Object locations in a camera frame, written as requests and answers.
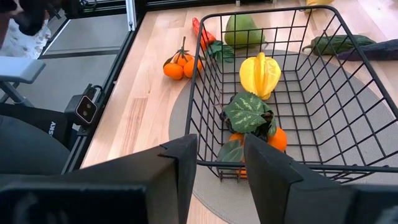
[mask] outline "variegated leaf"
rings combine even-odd
[[[253,93],[242,92],[235,95],[224,111],[238,133],[250,133],[266,121],[261,117],[266,111],[265,103]]]
[[[221,147],[217,155],[218,162],[241,162],[243,147],[240,140],[229,141]]]
[[[274,117],[271,121],[271,124],[269,125],[268,135],[274,136],[275,133],[276,133],[276,120]]]

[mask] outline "black chair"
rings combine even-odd
[[[62,115],[0,104],[0,182],[9,175],[61,173],[73,124]]]

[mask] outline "yellow object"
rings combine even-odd
[[[278,84],[280,68],[278,63],[260,52],[257,57],[247,58],[241,65],[239,77],[243,88],[262,100],[268,100]]]
[[[334,0],[307,0],[306,6],[321,6],[332,3]]]

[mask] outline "artificial fruit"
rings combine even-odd
[[[239,49],[263,44],[266,38],[262,35],[262,31],[257,28],[253,18],[244,14],[231,16],[228,19],[224,39],[229,46]]]
[[[281,70],[271,57],[260,52],[257,57],[247,58],[241,65],[239,77],[243,88],[262,100],[268,100],[278,84]]]

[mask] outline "red chili pepper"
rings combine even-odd
[[[192,19],[192,26],[194,33],[198,35],[200,22],[196,17]],[[216,38],[211,33],[205,31],[204,29],[201,30],[200,44],[204,48],[204,50],[207,48],[208,45],[212,44],[214,41],[216,41]]]

